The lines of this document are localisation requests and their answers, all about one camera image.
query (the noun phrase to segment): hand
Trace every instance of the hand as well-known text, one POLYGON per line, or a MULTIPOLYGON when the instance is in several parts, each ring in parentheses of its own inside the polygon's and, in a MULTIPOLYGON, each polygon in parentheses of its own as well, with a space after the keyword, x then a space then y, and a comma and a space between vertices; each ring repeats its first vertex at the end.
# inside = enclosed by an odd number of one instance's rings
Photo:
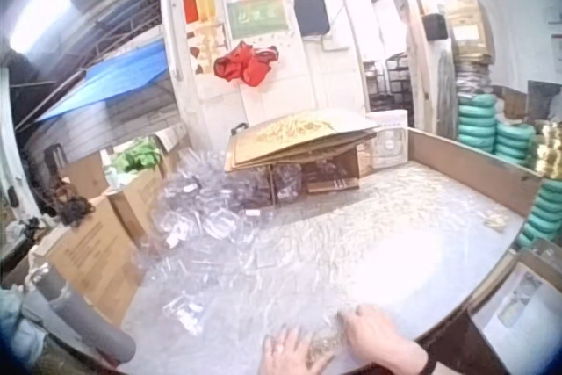
POLYGON ((306 366, 306 356, 311 341, 312 335, 305 335, 299 341, 298 328, 292 329, 288 334, 287 329, 283 328, 273 340, 266 337, 260 375, 320 375, 333 354, 320 357, 309 368, 306 366))
POLYGON ((355 312, 339 315, 353 354, 365 362, 399 375, 417 375, 428 362, 426 351, 402 337, 379 309, 360 305, 355 312))

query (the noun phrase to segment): red bag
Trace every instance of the red bag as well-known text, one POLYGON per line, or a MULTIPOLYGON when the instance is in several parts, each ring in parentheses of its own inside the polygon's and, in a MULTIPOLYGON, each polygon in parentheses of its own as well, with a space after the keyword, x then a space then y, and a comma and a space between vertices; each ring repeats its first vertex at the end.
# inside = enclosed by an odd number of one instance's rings
POLYGON ((241 41, 230 53, 214 62, 214 74, 232 81, 241 78, 250 87, 257 87, 271 70, 270 63, 278 61, 279 52, 275 46, 254 49, 241 41))

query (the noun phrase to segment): doorway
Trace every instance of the doorway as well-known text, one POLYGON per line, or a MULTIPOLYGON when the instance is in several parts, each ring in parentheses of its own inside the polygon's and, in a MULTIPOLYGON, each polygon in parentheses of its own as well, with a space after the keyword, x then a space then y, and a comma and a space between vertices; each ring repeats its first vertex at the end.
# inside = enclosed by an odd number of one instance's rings
POLYGON ((407 0, 345 0, 370 112, 407 110, 414 126, 413 58, 407 0))

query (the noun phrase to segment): green roll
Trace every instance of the green roll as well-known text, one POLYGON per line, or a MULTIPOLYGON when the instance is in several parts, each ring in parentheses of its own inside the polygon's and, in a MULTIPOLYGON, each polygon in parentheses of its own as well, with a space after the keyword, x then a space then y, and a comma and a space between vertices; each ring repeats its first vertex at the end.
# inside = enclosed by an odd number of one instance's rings
POLYGON ((533 243, 533 239, 530 239, 525 233, 521 232, 517 236, 516 243, 520 248, 529 248, 533 243))
POLYGON ((506 147, 521 149, 527 151, 529 149, 529 141, 512 140, 498 134, 495 140, 498 144, 505 145, 506 147))
POLYGON ((548 213, 556 213, 558 215, 562 213, 562 204, 555 204, 547 199, 541 198, 540 196, 535 198, 535 206, 548 213))
POLYGON ((524 160, 527 156, 527 151, 521 151, 521 149, 515 149, 506 147, 505 145, 495 144, 496 154, 507 155, 508 157, 516 158, 518 160, 524 160))
POLYGON ((541 188, 556 193, 562 193, 562 180, 543 179, 541 188))
POLYGON ((495 127, 482 127, 482 126, 468 126, 459 125, 458 133, 462 135, 476 136, 476 137, 489 137, 495 136, 495 127))
POLYGON ((475 107, 473 105, 460 105, 458 115, 467 118, 493 118, 495 107, 475 107))
POLYGON ((560 226, 562 226, 562 219, 558 219, 558 221, 547 221, 541 219, 537 214, 531 214, 527 222, 536 230, 540 230, 545 234, 556 234, 560 226))
POLYGON ((495 116, 493 118, 467 118, 466 116, 459 116, 458 124, 481 127, 493 126, 495 128, 495 126, 498 124, 498 120, 495 118, 495 116))
POLYGON ((551 213, 550 211, 545 211, 538 206, 533 206, 530 210, 530 214, 536 215, 537 217, 552 223, 560 220, 560 213, 551 213))
POLYGON ((473 148, 493 148, 495 138, 493 136, 478 138, 476 136, 460 134, 458 136, 458 141, 473 148))
POLYGON ((538 196, 551 204, 562 204, 562 193, 539 189, 538 196))
POLYGON ((500 154, 496 151, 495 156, 498 157, 503 162, 508 162, 509 164, 517 164, 518 166, 524 166, 525 160, 520 160, 518 158, 510 157, 509 155, 500 154))
POLYGON ((523 226, 522 232, 523 232, 523 234, 525 234, 528 238, 530 238, 532 240, 535 240, 537 237, 547 239, 547 240, 551 240, 551 239, 554 238, 554 235, 555 235, 555 234, 543 233, 542 231, 535 229, 528 222, 525 223, 525 225, 523 226))
POLYGON ((475 94, 473 98, 458 97, 460 105, 472 105, 474 107, 494 107, 498 98, 494 94, 475 94))
POLYGON ((528 141, 535 135, 535 128, 526 124, 510 126, 498 123, 498 134, 511 140, 528 141))

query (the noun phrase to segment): green sign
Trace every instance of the green sign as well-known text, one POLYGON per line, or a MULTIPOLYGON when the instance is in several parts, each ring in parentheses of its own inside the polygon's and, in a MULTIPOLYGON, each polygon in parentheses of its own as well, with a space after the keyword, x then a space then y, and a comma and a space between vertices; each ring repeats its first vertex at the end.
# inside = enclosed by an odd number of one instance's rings
POLYGON ((289 30, 283 0, 243 0, 227 9, 234 40, 289 30))

